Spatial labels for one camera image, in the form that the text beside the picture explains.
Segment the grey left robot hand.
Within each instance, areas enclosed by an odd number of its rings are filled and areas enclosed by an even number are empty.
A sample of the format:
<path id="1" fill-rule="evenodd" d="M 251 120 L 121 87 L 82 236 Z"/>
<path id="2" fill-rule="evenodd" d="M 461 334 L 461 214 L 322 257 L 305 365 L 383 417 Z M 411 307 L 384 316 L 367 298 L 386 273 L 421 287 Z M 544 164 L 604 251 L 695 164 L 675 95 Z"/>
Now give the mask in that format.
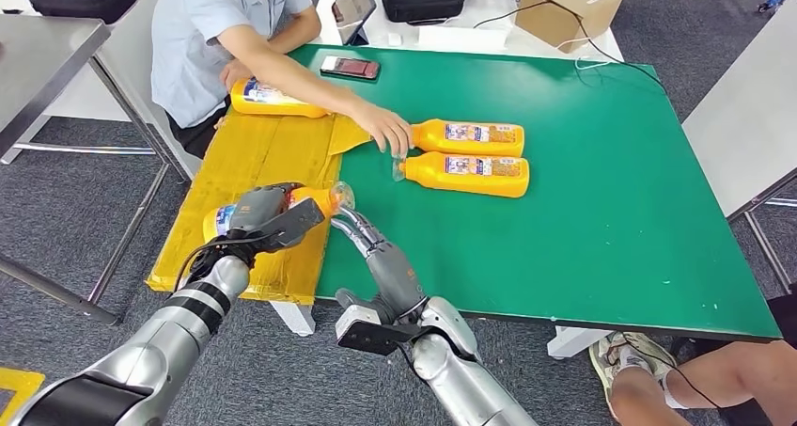
<path id="1" fill-rule="evenodd" d="M 304 186 L 303 183 L 290 181 L 251 189 L 236 202 L 227 229 L 246 232 L 262 230 L 268 222 L 288 209 L 290 194 Z"/>

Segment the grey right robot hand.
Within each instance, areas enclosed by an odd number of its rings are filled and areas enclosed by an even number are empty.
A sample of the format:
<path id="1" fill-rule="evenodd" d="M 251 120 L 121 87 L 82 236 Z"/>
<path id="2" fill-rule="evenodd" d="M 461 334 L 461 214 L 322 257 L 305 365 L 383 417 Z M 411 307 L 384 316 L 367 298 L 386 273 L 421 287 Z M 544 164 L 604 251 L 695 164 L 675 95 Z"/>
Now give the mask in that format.
<path id="1" fill-rule="evenodd" d="M 383 324 L 393 324 L 413 315 L 426 302 L 428 297 L 403 251 L 387 240 L 364 215 L 342 206 L 331 219 L 331 225 L 351 240 L 378 287 L 377 294 L 369 301 L 349 289 L 338 289 L 335 298 L 343 308 L 371 308 Z"/>

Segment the person's left hand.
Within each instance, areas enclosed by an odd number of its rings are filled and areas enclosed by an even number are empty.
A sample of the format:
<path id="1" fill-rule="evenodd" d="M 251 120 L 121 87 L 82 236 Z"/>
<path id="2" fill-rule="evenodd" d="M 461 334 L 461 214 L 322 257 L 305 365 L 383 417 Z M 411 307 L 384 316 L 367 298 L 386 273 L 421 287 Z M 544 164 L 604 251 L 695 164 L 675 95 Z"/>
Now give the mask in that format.
<path id="1" fill-rule="evenodd" d="M 253 77 L 253 73 L 238 59 L 232 59 L 223 68 L 219 75 L 220 81 L 225 86 L 227 93 L 240 80 L 248 80 Z"/>

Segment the person's right hand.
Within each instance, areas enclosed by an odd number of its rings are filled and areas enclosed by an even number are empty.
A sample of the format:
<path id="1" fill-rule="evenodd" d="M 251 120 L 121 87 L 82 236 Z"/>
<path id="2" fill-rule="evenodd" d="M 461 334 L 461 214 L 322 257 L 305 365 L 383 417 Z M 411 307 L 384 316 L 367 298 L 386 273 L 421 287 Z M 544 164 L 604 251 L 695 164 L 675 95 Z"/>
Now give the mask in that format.
<path id="1" fill-rule="evenodd" d="M 414 147 L 411 125 L 396 113 L 372 103 L 357 104 L 350 117 L 376 142 L 380 152 L 403 159 Z"/>

